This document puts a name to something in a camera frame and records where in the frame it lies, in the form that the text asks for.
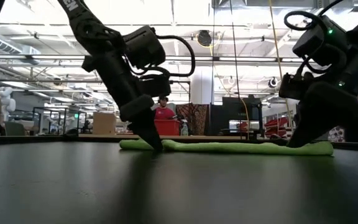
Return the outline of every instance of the green towel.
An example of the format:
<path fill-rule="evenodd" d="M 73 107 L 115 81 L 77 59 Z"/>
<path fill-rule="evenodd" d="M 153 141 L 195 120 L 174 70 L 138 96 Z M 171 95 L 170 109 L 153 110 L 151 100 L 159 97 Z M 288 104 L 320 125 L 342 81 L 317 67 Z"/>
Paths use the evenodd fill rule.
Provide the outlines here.
<path fill-rule="evenodd" d="M 179 143 L 172 140 L 163 140 L 165 151 L 176 152 L 226 152 L 226 153 L 254 153 L 254 154 L 280 154 L 280 155 L 315 155 L 330 156 L 334 149 L 330 142 L 317 142 L 299 148 L 278 146 L 273 143 Z M 143 140 L 122 140 L 121 149 L 152 150 Z"/>

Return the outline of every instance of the white plush toy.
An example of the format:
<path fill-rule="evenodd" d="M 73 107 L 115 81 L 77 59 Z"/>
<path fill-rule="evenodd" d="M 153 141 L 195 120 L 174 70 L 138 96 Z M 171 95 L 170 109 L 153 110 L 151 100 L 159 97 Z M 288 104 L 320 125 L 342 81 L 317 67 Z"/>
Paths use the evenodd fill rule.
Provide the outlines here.
<path fill-rule="evenodd" d="M 16 110 L 16 101 L 11 99 L 13 89 L 11 87 L 0 87 L 1 113 L 3 121 L 8 121 L 9 113 Z"/>

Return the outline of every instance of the ceiling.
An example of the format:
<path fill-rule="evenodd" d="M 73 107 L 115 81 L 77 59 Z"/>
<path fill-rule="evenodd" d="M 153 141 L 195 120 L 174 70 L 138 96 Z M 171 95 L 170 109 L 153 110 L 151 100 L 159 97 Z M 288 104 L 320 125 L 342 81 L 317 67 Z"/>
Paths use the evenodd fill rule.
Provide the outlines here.
<path fill-rule="evenodd" d="M 197 56 L 197 73 L 210 73 L 214 80 L 214 99 L 237 91 L 235 79 L 239 77 L 241 93 L 269 92 L 272 77 L 280 79 L 280 69 L 275 57 L 275 35 L 268 1 L 232 0 L 233 12 L 226 0 L 97 0 L 85 1 L 91 11 L 108 27 L 128 34 L 150 25 L 158 35 L 179 35 L 192 46 Z M 302 32 L 288 29 L 283 23 L 286 13 L 294 10 L 318 12 L 316 6 L 325 1 L 274 1 L 273 17 L 275 34 L 282 58 L 282 73 L 294 72 L 300 61 L 291 48 Z M 358 24 L 358 1 L 344 1 L 326 14 L 345 30 Z M 304 23 L 304 17 L 293 16 L 292 24 Z M 200 30 L 208 30 L 213 36 L 213 47 L 201 46 L 196 36 Z M 81 68 L 86 50 L 76 41 L 68 25 L 67 15 L 56 0 L 6 0 L 0 14 L 0 40 L 16 49 L 9 54 L 0 46 L 0 80 L 31 80 L 27 86 L 14 88 L 17 91 L 30 89 L 44 91 L 39 97 L 50 101 L 50 97 L 62 96 L 78 103 L 114 104 L 100 82 L 96 72 L 88 73 Z M 186 47 L 177 41 L 161 41 L 167 61 L 162 67 L 171 72 L 186 72 L 190 69 Z M 35 60 L 23 60 L 23 54 L 37 55 Z M 216 62 L 212 56 L 226 58 Z M 233 57 L 236 56 L 236 69 Z M 51 82 L 59 78 L 58 85 Z M 172 80 L 190 81 L 189 78 Z M 183 83 L 171 85 L 171 101 L 188 101 L 189 88 Z M 95 98 L 81 91 L 99 90 L 103 96 Z"/>

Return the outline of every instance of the table surface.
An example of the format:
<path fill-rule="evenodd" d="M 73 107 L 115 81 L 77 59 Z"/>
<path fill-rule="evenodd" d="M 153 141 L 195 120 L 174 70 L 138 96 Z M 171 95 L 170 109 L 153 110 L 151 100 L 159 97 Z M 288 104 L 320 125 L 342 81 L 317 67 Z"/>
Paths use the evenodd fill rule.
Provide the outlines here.
<path fill-rule="evenodd" d="M 334 157 L 0 146 L 0 223 L 358 223 L 358 152 Z"/>

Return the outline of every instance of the red container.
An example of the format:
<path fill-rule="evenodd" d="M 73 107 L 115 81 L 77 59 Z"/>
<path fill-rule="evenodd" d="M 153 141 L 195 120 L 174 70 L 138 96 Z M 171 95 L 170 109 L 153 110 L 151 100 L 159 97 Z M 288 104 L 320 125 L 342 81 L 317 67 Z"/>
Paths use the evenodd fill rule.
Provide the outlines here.
<path fill-rule="evenodd" d="M 154 120 L 155 127 L 161 136 L 179 136 L 180 135 L 180 121 L 168 120 Z"/>

